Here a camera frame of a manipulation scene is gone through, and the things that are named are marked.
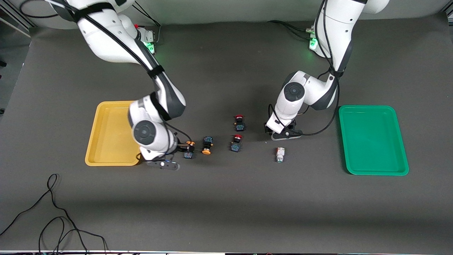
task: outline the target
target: gray table surface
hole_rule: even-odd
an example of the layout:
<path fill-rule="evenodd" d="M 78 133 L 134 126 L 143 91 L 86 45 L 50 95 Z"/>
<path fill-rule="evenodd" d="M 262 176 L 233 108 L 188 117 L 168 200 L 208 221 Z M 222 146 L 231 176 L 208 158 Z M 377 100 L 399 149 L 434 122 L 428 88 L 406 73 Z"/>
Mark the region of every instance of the gray table surface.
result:
<path fill-rule="evenodd" d="M 304 27 L 310 23 L 299 23 Z M 445 14 L 361 20 L 341 80 L 340 104 L 390 105 L 398 115 L 410 171 L 404 177 L 346 172 L 339 126 L 313 137 L 271 141 L 267 104 L 284 78 L 328 67 L 284 27 L 270 23 L 170 25 L 156 58 L 187 101 L 170 123 L 213 154 L 181 159 L 177 172 L 88 167 L 96 106 L 135 100 L 152 83 L 140 66 L 98 59 L 78 30 L 36 29 L 0 126 L 0 229 L 59 173 L 57 203 L 110 250 L 274 253 L 453 254 L 453 46 Z M 298 118 L 317 131 L 333 109 Z M 233 116 L 248 129 L 228 151 Z M 285 163 L 274 148 L 286 148 Z M 35 250 L 61 213 L 50 198 L 2 237 L 2 250 Z M 53 247 L 60 226 L 45 233 Z M 85 237 L 91 250 L 99 239 Z M 72 236 L 66 249 L 81 250 Z"/>

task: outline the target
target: green tray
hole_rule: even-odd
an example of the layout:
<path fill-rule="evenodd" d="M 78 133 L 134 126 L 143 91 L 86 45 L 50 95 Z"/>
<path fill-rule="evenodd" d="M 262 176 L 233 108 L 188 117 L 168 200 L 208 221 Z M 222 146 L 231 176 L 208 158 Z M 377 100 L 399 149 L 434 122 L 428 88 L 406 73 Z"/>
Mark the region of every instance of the green tray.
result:
<path fill-rule="evenodd" d="M 403 176 L 409 172 L 392 107 L 343 105 L 338 112 L 346 167 L 351 174 Z"/>

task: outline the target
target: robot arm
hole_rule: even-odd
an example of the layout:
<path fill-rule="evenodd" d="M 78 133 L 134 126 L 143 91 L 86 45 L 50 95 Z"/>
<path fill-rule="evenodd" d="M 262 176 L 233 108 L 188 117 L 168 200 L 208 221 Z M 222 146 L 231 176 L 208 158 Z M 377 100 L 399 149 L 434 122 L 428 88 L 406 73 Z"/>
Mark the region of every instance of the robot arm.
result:
<path fill-rule="evenodd" d="M 78 19 L 77 13 L 68 12 L 69 15 L 65 17 L 73 18 L 73 21 L 77 22 L 85 41 L 96 56 L 108 62 L 141 64 L 152 78 L 155 92 L 134 101 L 129 107 L 132 136 L 140 145 L 145 160 L 153 160 L 173 152 L 178 141 L 167 129 L 164 120 L 181 116 L 186 102 L 144 44 L 152 40 L 152 32 L 135 28 L 127 16 L 117 14 L 117 11 L 131 6 L 134 0 L 66 0 L 66 2 L 78 10 L 87 11 L 90 18 L 109 30 L 134 52 L 139 61 L 83 16 Z M 66 14 L 64 9 L 59 11 L 57 9 L 57 13 Z"/>
<path fill-rule="evenodd" d="M 373 2 L 373 6 L 369 8 L 370 12 L 383 9 L 388 3 L 388 0 L 369 1 Z M 268 128 L 280 134 L 292 123 L 303 103 L 315 110 L 327 109 L 332 104 L 337 93 L 337 81 L 346 69 L 351 56 L 352 29 L 366 3 L 367 0 L 323 0 L 315 21 L 315 31 L 318 45 L 322 48 L 325 57 L 330 59 L 330 50 L 332 52 L 333 69 L 329 68 L 326 82 L 302 71 L 290 74 L 284 81 L 277 98 L 275 112 L 266 123 Z M 326 35 L 329 38 L 330 50 Z"/>

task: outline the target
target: green indicator light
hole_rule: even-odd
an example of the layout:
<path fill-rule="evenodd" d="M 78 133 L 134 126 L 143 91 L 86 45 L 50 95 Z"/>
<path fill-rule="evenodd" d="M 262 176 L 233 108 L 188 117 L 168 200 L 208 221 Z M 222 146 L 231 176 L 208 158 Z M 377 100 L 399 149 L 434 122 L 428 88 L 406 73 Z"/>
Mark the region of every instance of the green indicator light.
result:
<path fill-rule="evenodd" d="M 154 54 L 154 44 L 153 43 L 143 42 L 143 44 L 148 48 L 148 50 L 151 52 L 151 54 Z"/>
<path fill-rule="evenodd" d="M 311 41 L 310 42 L 310 49 L 315 50 L 316 46 L 318 45 L 318 40 L 316 40 L 316 38 L 312 38 L 310 41 Z"/>

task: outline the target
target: plastic tray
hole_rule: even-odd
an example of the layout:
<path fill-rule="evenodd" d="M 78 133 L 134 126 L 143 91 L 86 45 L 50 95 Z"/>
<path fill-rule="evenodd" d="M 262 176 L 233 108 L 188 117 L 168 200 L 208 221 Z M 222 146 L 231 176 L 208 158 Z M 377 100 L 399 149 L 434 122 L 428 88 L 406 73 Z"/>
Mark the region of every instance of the plastic tray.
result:
<path fill-rule="evenodd" d="M 85 163 L 89 166 L 133 166 L 140 152 L 132 138 L 127 113 L 133 101 L 102 102 L 97 106 Z"/>
<path fill-rule="evenodd" d="M 409 172 L 392 107 L 343 105 L 339 115 L 346 167 L 351 174 L 403 176 Z"/>

